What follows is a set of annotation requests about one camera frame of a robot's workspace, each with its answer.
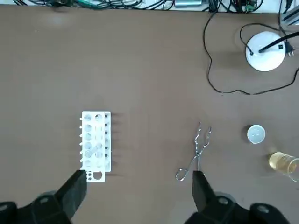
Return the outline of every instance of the tabletop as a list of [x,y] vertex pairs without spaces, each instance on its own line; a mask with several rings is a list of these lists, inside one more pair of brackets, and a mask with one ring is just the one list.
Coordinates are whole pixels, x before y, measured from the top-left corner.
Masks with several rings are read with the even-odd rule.
[[[200,121],[213,128],[202,155],[212,188],[244,208],[269,203],[298,223],[299,185],[267,158],[299,155],[299,81],[260,96],[216,93],[202,43],[209,16],[1,6],[0,200],[22,206],[58,189],[80,168],[82,111],[111,111],[112,172],[88,184],[75,224],[183,223],[195,211],[192,175],[178,182],[175,173],[194,155]],[[277,16],[212,19],[206,38],[216,88],[255,92],[292,79],[296,55],[271,72],[247,64],[239,30],[251,22],[275,26]],[[259,145],[243,136],[252,124],[266,130]]]

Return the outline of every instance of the plug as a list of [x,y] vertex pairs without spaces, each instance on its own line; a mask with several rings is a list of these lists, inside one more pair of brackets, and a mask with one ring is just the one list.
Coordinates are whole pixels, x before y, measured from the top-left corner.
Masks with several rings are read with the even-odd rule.
[[294,48],[293,46],[290,44],[290,42],[288,40],[285,41],[285,53],[289,56],[292,57],[294,56]]

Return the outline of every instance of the yellow liquid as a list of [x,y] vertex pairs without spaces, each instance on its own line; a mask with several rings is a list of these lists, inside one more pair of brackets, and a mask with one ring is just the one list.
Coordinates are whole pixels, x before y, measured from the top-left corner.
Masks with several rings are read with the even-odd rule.
[[296,170],[297,164],[293,162],[295,157],[284,153],[274,153],[269,159],[269,165],[277,171],[285,174],[293,173]]

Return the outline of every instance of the metal tongs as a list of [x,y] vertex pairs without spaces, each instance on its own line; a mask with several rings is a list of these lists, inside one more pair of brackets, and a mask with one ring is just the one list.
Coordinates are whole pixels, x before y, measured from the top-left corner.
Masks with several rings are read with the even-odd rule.
[[197,142],[197,139],[198,137],[200,136],[200,133],[201,133],[201,123],[199,123],[199,127],[198,127],[198,132],[197,132],[197,135],[195,136],[195,139],[194,139],[194,143],[195,143],[195,156],[192,158],[191,162],[189,163],[189,166],[187,169],[185,168],[180,168],[178,169],[177,171],[177,174],[176,174],[176,179],[178,181],[183,181],[185,179],[185,177],[187,176],[189,170],[190,170],[190,167],[191,165],[193,164],[193,162],[197,159],[197,170],[199,171],[200,170],[200,158],[201,158],[201,154],[203,153],[203,151],[205,150],[205,148],[210,144],[210,135],[212,133],[212,127],[209,127],[207,133],[206,133],[206,138],[205,138],[205,143],[202,147],[199,146],[198,142]]

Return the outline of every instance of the lamp base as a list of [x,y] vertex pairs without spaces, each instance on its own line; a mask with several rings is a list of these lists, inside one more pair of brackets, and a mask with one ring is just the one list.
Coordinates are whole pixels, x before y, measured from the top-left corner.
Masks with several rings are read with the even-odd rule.
[[285,43],[281,42],[259,53],[259,49],[277,40],[280,36],[276,33],[265,31],[254,35],[247,43],[253,54],[246,48],[245,54],[248,63],[258,71],[271,71],[277,68],[285,58]]

